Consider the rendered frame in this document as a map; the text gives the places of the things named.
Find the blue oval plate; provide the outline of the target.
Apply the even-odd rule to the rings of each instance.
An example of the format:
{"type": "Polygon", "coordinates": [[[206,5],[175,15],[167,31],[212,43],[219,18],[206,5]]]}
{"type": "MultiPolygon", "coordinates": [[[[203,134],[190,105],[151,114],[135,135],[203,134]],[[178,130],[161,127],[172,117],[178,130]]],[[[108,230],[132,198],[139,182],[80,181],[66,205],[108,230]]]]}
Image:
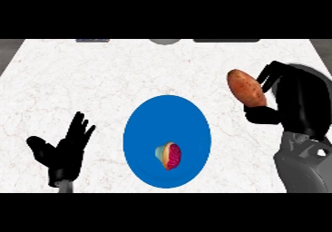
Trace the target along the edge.
{"type": "Polygon", "coordinates": [[[201,172],[210,157],[210,124],[203,111],[173,95],[147,100],[135,110],[123,134],[126,160],[138,177],[157,188],[176,188],[201,172]],[[169,142],[181,146],[181,165],[167,170],[156,150],[169,142]]]}

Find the red cut fruit half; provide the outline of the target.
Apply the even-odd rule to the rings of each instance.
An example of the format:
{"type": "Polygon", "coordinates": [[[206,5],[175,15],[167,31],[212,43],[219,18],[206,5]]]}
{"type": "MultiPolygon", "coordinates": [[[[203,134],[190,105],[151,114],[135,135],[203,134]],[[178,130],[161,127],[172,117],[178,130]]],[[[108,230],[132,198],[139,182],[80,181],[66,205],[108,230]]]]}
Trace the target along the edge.
{"type": "Polygon", "coordinates": [[[156,157],[161,161],[166,170],[175,169],[181,165],[181,146],[172,141],[156,149],[156,157]]]}

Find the grey round object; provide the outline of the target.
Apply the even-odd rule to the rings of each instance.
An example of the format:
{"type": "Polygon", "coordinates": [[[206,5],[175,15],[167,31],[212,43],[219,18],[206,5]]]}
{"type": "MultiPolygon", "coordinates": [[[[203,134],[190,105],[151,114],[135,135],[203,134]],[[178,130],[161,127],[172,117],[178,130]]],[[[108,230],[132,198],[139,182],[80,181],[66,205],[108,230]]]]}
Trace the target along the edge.
{"type": "Polygon", "coordinates": [[[170,45],[181,41],[181,39],[151,39],[156,44],[170,45]]]}

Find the dark grey flat object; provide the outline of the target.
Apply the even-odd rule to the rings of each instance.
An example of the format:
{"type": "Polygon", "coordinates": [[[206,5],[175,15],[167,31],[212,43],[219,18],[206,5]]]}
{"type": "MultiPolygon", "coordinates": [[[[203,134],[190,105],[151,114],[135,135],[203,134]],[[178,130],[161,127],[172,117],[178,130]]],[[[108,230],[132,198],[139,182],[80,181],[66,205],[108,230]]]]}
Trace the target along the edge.
{"type": "Polygon", "coordinates": [[[197,43],[257,43],[262,39],[194,39],[197,43]]]}

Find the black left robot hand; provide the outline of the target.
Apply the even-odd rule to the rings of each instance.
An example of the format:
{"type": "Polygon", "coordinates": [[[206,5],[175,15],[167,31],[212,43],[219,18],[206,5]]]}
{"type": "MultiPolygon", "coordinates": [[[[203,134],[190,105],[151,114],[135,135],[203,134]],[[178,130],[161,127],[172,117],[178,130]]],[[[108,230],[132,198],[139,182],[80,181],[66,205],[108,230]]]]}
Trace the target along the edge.
{"type": "Polygon", "coordinates": [[[27,145],[36,161],[49,168],[49,186],[60,188],[63,180],[77,180],[80,176],[85,149],[97,126],[88,127],[89,121],[79,111],[70,124],[66,137],[54,147],[40,137],[32,136],[27,145]]]}

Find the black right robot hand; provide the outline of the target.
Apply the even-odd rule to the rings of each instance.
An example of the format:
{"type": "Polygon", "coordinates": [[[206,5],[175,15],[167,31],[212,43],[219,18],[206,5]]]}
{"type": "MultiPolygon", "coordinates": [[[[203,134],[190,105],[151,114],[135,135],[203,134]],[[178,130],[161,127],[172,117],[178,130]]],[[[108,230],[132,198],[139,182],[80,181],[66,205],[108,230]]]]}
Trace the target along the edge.
{"type": "Polygon", "coordinates": [[[327,83],[314,73],[274,61],[257,77],[263,92],[277,88],[278,109],[244,106],[246,117],[256,124],[281,124],[285,131],[324,140],[332,123],[327,83]]]}

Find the orange sweet potato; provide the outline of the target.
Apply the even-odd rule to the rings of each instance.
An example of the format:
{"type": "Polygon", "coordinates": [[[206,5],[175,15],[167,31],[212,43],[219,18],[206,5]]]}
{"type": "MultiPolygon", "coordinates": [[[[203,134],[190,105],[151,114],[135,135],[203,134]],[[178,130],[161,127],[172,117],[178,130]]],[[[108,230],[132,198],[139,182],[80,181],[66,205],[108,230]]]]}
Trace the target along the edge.
{"type": "Polygon", "coordinates": [[[262,85],[249,73],[235,69],[228,73],[226,79],[231,92],[247,107],[268,105],[262,85]]]}

